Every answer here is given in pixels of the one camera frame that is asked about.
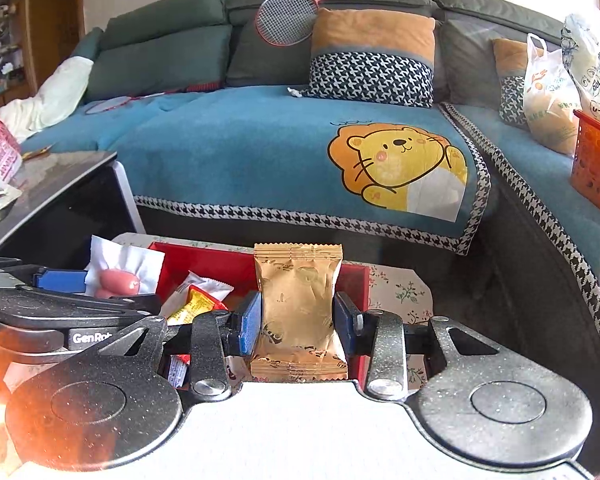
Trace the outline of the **white long snack packet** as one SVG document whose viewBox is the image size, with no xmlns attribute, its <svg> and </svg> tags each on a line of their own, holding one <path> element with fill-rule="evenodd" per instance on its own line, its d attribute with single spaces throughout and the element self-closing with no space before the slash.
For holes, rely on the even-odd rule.
<svg viewBox="0 0 600 480">
<path fill-rule="evenodd" d="M 234 290 L 232 285 L 214 280 L 213 278 L 202 278 L 195 272 L 189 271 L 186 279 L 176 286 L 174 292 L 172 292 L 162 305 L 160 314 L 166 318 L 178 310 L 178 308 L 183 307 L 190 285 L 196 286 L 203 292 L 208 292 L 212 298 L 219 301 L 223 301 Z"/>
</svg>

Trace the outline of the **gold foil snack packet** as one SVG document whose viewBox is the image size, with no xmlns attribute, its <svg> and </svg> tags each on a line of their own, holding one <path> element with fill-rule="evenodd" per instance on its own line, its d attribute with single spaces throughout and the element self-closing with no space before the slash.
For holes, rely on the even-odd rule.
<svg viewBox="0 0 600 480">
<path fill-rule="evenodd" d="M 262 302 L 250 359 L 257 382 L 329 382 L 348 378 L 332 320 L 342 247 L 268 243 L 253 249 Z"/>
</svg>

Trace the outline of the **vacuum packed pink sausages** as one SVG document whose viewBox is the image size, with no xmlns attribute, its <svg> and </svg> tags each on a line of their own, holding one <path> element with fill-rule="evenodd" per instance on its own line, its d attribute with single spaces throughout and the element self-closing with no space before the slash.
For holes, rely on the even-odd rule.
<svg viewBox="0 0 600 480">
<path fill-rule="evenodd" d="M 163 260 L 163 252 L 93 236 L 85 293 L 98 298 L 153 294 L 157 290 Z"/>
</svg>

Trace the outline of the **floral tablecloth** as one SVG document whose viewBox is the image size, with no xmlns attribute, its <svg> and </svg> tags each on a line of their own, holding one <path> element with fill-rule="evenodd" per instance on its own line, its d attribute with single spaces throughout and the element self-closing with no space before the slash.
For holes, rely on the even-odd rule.
<svg viewBox="0 0 600 480">
<path fill-rule="evenodd" d="M 158 295 L 163 299 L 174 292 L 190 271 L 232 285 L 234 292 L 226 303 L 230 308 L 256 288 L 256 271 L 249 247 L 138 233 L 123 233 L 114 241 L 164 253 L 158 286 Z M 425 324 L 434 313 L 430 288 L 410 269 L 346 260 L 337 288 L 349 294 L 360 309 L 390 311 L 401 315 L 408 324 Z"/>
</svg>

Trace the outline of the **red cardboard box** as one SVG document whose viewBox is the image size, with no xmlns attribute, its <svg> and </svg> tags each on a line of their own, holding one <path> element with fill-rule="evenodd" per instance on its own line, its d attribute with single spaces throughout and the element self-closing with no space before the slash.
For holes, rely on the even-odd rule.
<svg viewBox="0 0 600 480">
<path fill-rule="evenodd" d="M 339 245 L 257 244 L 252 254 L 158 244 L 166 255 L 158 293 L 166 296 L 196 271 L 230 288 L 216 300 L 195 284 L 162 315 L 172 332 L 169 363 L 188 359 L 186 384 L 198 398 L 222 400 L 242 382 L 231 356 L 259 382 L 329 382 L 349 376 L 355 334 L 336 304 L 366 300 L 368 273 L 345 266 Z"/>
</svg>

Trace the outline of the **black glossy coffee table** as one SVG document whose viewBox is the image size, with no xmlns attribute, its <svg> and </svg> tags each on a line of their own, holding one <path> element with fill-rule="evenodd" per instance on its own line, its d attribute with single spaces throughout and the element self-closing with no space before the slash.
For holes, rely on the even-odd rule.
<svg viewBox="0 0 600 480">
<path fill-rule="evenodd" d="M 50 153 L 15 176 L 18 200 L 0 220 L 0 257 L 83 269 L 91 238 L 146 232 L 115 152 Z"/>
</svg>

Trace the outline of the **blue lion sofa cover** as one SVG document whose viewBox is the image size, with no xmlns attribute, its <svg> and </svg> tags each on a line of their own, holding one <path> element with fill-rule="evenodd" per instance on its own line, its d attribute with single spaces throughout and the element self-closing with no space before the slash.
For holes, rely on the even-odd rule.
<svg viewBox="0 0 600 480">
<path fill-rule="evenodd" d="M 226 88 L 91 102 L 22 147 L 115 154 L 154 235 L 339 244 L 426 278 L 481 240 L 515 304 L 492 328 L 559 373 L 600 370 L 600 210 L 493 110 Z"/>
</svg>

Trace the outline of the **white cloth on sofa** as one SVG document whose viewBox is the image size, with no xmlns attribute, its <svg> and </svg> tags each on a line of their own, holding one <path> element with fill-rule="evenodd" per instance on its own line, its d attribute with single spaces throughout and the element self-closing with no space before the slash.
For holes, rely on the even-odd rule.
<svg viewBox="0 0 600 480">
<path fill-rule="evenodd" d="M 22 143 L 67 119 L 87 89 L 94 62 L 72 56 L 62 62 L 32 98 L 15 99 L 0 107 L 0 121 Z"/>
</svg>

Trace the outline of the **orange plastic basket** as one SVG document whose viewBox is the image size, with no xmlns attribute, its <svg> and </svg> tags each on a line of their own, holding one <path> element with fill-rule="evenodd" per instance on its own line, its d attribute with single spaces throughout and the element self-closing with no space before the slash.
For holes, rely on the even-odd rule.
<svg viewBox="0 0 600 480">
<path fill-rule="evenodd" d="M 573 114 L 578 118 L 579 130 L 570 183 L 600 209 L 600 121 L 582 110 Z"/>
</svg>

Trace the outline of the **houndstooth orange cushion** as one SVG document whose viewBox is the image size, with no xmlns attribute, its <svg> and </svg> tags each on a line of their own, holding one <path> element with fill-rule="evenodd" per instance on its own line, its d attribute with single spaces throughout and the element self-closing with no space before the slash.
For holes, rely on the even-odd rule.
<svg viewBox="0 0 600 480">
<path fill-rule="evenodd" d="M 411 107 L 434 104 L 436 21 L 378 9 L 318 11 L 305 96 Z"/>
</svg>

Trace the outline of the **white printed shopping bag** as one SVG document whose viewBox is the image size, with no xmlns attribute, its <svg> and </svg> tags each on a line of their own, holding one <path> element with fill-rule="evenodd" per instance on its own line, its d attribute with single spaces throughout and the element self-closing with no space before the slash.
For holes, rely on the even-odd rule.
<svg viewBox="0 0 600 480">
<path fill-rule="evenodd" d="M 579 119 L 573 113 L 580 107 L 579 92 L 562 64 L 562 50 L 548 50 L 545 40 L 535 34 L 527 35 L 522 102 L 532 138 L 572 157 L 579 131 Z"/>
</svg>

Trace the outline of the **wooden display shelf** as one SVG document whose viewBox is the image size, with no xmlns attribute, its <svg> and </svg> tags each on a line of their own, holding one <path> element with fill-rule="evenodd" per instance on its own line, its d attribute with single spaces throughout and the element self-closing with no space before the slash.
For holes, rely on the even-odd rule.
<svg viewBox="0 0 600 480">
<path fill-rule="evenodd" d="M 83 0 L 0 0 L 0 107 L 34 96 L 83 35 Z"/>
</svg>

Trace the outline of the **dark green sofa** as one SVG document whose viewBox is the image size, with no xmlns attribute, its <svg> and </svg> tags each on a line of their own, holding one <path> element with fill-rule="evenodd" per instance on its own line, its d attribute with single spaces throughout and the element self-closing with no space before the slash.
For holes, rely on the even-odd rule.
<svg viewBox="0 0 600 480">
<path fill-rule="evenodd" d="M 563 21 L 505 0 L 157 0 L 78 47 L 90 101 L 288 86 L 312 98 L 450 101 L 522 122 L 548 103 L 600 110 L 600 13 Z"/>
</svg>

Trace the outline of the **red badminton racket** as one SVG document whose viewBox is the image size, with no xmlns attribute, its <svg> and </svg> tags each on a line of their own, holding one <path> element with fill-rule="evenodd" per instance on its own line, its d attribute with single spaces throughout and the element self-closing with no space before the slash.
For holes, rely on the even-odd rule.
<svg viewBox="0 0 600 480">
<path fill-rule="evenodd" d="M 254 27 L 270 46 L 286 48 L 300 44 L 312 35 L 323 1 L 264 0 L 254 18 Z"/>
</svg>

